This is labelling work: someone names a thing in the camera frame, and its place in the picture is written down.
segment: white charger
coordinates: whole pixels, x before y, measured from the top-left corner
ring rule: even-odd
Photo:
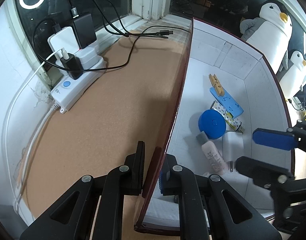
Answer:
[[[64,27],[59,32],[51,35],[48,38],[48,43],[53,52],[65,48],[68,53],[75,54],[80,49],[72,27]],[[57,52],[55,57],[56,59],[60,59],[62,57],[61,51]]]
[[[74,56],[79,59],[83,69],[89,69],[99,61],[95,49],[89,46],[80,49]]]
[[[229,163],[230,172],[233,171],[235,161],[244,156],[243,134],[238,132],[227,132],[222,136],[223,159]]]

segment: lotion bottle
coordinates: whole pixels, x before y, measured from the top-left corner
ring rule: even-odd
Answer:
[[[206,133],[204,131],[201,132],[196,136],[196,139],[200,143],[202,151],[209,160],[215,173],[218,175],[223,175],[226,171],[228,171],[227,163],[223,160],[215,144],[208,139]]]

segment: white cable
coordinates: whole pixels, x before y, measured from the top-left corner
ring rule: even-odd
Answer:
[[[50,57],[52,57],[55,53],[59,52],[61,49],[53,52],[50,56],[48,56],[46,58],[46,60],[48,60]],[[6,160],[7,160],[7,168],[8,168],[8,175],[9,175],[9,181],[10,181],[10,186],[11,186],[11,190],[12,190],[12,193],[13,193],[13,196],[15,198],[15,201],[16,201],[16,204],[17,206],[19,207],[19,210],[20,212],[22,213],[22,216],[23,216],[23,220],[24,222],[28,225],[28,222],[26,221],[25,217],[24,217],[24,213],[23,211],[21,210],[20,208],[20,205],[19,205],[19,202],[15,196],[15,193],[14,193],[14,189],[13,189],[13,186],[12,186],[12,180],[11,180],[11,172],[10,172],[10,164],[9,164],[9,157],[8,157],[8,149],[7,149],[7,138],[8,138],[8,127],[9,127],[9,121],[10,121],[10,116],[11,116],[11,112],[12,112],[12,109],[14,107],[14,104],[16,102],[16,100],[18,99],[18,97],[20,96],[20,94],[22,93],[22,91],[25,89],[25,87],[29,84],[29,82],[32,80],[32,78],[34,78],[35,74],[39,71],[39,69],[44,65],[44,62],[42,62],[42,64],[36,69],[36,71],[34,71],[33,75],[29,78],[29,80],[24,84],[24,86],[20,89],[20,91],[18,92],[18,94],[16,95],[16,97],[14,98],[12,104],[11,104],[11,107],[10,107],[10,110],[9,110],[9,114],[8,114],[8,118],[7,118],[7,123],[6,123],[6,126],[5,126],[5,157],[6,157]]]
[[[60,106],[57,104],[57,103],[54,103],[53,106],[51,107],[51,109],[47,112],[47,114],[45,115],[45,117],[43,118],[42,122],[40,123],[39,127],[37,128],[32,140],[31,140],[31,143],[30,143],[30,146],[29,146],[29,149],[26,153],[26,160],[24,162],[24,165],[23,165],[23,170],[22,170],[22,177],[21,177],[21,187],[22,185],[25,184],[25,175],[26,175],[26,168],[28,166],[28,163],[29,163],[29,157],[31,155],[31,151],[32,151],[32,148],[33,148],[33,145],[35,143],[35,140],[37,139],[37,137],[39,136],[42,128],[44,127],[44,124],[46,123],[46,121],[49,119],[50,115],[56,110],[58,109]]]

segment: blue gripper pad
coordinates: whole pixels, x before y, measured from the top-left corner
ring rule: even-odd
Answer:
[[[253,132],[253,140],[256,144],[278,148],[285,151],[298,147],[298,141],[290,132],[281,132],[257,128]]]
[[[232,115],[232,118],[240,116],[244,110],[240,107],[239,104],[234,100],[234,98],[224,89],[224,96],[218,96],[215,89],[211,87],[209,91],[216,98],[216,100]]]

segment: patterned box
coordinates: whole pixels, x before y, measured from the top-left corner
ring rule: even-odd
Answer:
[[[224,117],[226,123],[236,132],[243,133],[245,131],[245,129],[242,127],[242,122],[240,121],[240,119],[238,117],[232,119],[231,114],[227,112],[226,109],[217,100],[213,102],[213,104],[211,105],[211,109],[214,109],[219,112]]]

